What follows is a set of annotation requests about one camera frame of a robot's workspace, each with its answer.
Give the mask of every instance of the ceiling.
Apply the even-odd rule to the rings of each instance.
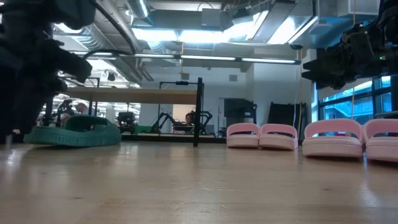
[[[185,55],[204,55],[204,56],[222,56],[222,57],[251,57],[251,58],[281,58],[296,59],[297,52],[292,50],[287,44],[267,44],[268,42],[278,42],[283,40],[287,35],[295,34],[303,26],[307,25],[311,19],[316,17],[316,22],[310,24],[308,29],[300,35],[293,44],[301,44],[306,48],[326,47],[338,41],[344,30],[352,26],[352,10],[350,8],[342,9],[342,6],[349,6],[353,0],[319,0],[313,3],[313,0],[212,0],[211,2],[202,2],[197,0],[191,1],[163,1],[163,0],[147,0],[149,4],[149,16],[144,19],[134,18],[132,20],[132,12],[127,2],[134,0],[110,0],[110,4],[104,3],[105,0],[98,0],[115,18],[119,18],[119,22],[127,27],[130,36],[135,40],[138,52],[152,54],[185,54]],[[365,21],[372,19],[376,12],[375,5],[377,0],[367,1],[368,8],[364,8],[364,12],[357,12],[357,20]],[[221,9],[224,14],[228,14],[227,19],[222,19],[219,27],[212,27],[212,31],[228,30],[233,25],[232,17],[237,9],[250,7],[250,16],[260,12],[269,11],[267,17],[252,39],[246,40],[242,38],[233,38],[222,43],[191,43],[178,41],[146,41],[140,37],[138,40],[132,31],[140,30],[172,30],[177,37],[181,38],[182,32],[185,30],[209,29],[203,26],[202,10],[211,8]],[[323,29],[319,29],[319,24],[323,24]],[[92,36],[98,41],[99,46],[131,51],[127,42],[121,37],[111,23],[100,13],[96,14],[96,22],[87,28],[90,32],[84,32],[87,36]],[[79,43],[81,34],[71,35],[58,30],[55,38],[65,43],[65,48],[72,51],[88,51],[92,50],[87,44]],[[150,35],[148,38],[163,38],[162,35]],[[117,60],[105,60],[111,64],[120,74],[117,76],[116,82],[134,82],[141,84],[148,81],[168,80],[167,74],[178,74],[181,71],[181,61],[174,59],[144,59],[139,60],[134,57],[117,58]],[[191,71],[189,73],[196,74],[202,71],[209,71],[208,75],[212,78],[209,82],[220,82],[216,77],[219,71],[226,70],[224,73],[234,73],[239,75],[244,73],[251,66],[250,63],[244,62],[219,62],[209,60],[184,60],[182,61],[183,70]],[[93,76],[102,77],[103,82],[107,82],[107,76],[97,70]]]

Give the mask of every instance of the teal object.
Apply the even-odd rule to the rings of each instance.
[[[34,127],[24,142],[72,147],[111,146],[122,136],[116,125],[106,118],[88,115],[70,117],[63,128]]]

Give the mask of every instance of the wooden floor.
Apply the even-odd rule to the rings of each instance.
[[[0,150],[0,223],[398,223],[398,168],[224,145]]]

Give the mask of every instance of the person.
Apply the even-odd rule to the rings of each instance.
[[[84,103],[77,104],[75,108],[77,112],[88,115],[88,107]]]

